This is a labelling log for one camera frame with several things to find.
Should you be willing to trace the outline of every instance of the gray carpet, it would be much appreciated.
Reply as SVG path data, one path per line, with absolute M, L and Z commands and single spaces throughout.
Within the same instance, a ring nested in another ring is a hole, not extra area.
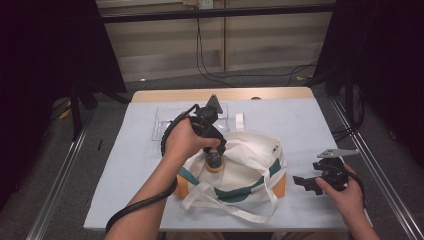
M 291 68 L 257 69 L 237 72 L 237 74 L 281 74 L 290 72 L 289 70 Z M 310 75 L 312 73 L 313 69 L 307 69 L 297 75 Z M 285 86 L 288 77 L 238 76 L 222 79 L 222 81 L 235 87 L 276 87 Z M 293 80 L 289 85 L 298 86 L 302 83 Z M 135 91 L 149 89 L 221 87 L 228 86 L 195 75 L 128 83 L 129 93 L 122 95 L 131 98 Z M 330 129 L 341 126 L 342 123 L 330 100 L 325 96 L 323 85 L 314 86 L 312 90 Z M 104 237 L 101 232 L 84 230 L 82 225 L 97 181 L 102 174 L 102 169 L 120 129 L 126 106 L 113 102 L 102 95 L 97 95 L 97 99 L 100 101 L 99 107 L 94 112 L 94 119 L 89 126 L 84 144 L 77 156 L 77 161 L 73 165 L 44 239 L 102 239 Z M 384 121 L 369 106 L 366 106 L 365 110 L 364 123 L 360 128 L 361 134 L 399 196 L 413 213 L 419 226 L 424 226 L 424 210 L 422 208 L 424 202 L 424 169 L 414 162 L 401 142 L 392 140 Z M 27 236 L 63 163 L 71 144 L 71 138 L 72 120 L 70 116 L 64 120 L 55 119 L 52 121 L 43 147 L 40 149 L 38 161 L 34 164 L 30 174 L 23 179 L 20 190 L 11 196 L 0 213 L 1 239 L 24 239 Z M 345 149 L 355 147 L 349 138 L 338 142 L 338 146 Z M 359 177 L 364 181 L 368 198 L 368 212 L 378 234 L 382 239 L 408 239 L 373 177 L 368 173 L 363 160 L 359 156 L 349 157 L 345 160 L 356 169 Z M 227 236 L 238 238 L 242 235 L 229 234 Z M 269 235 L 263 235 L 263 237 L 263 239 L 266 239 Z

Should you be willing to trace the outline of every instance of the canvas bag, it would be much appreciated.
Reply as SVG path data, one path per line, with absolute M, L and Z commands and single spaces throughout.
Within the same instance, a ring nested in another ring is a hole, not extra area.
M 220 208 L 251 222 L 264 223 L 278 207 L 285 194 L 287 163 L 281 140 L 250 131 L 226 134 L 224 169 L 210 173 L 205 168 L 204 152 L 187 160 L 180 170 L 176 195 L 182 205 Z M 271 205 L 267 213 L 241 209 L 240 203 L 264 202 Z

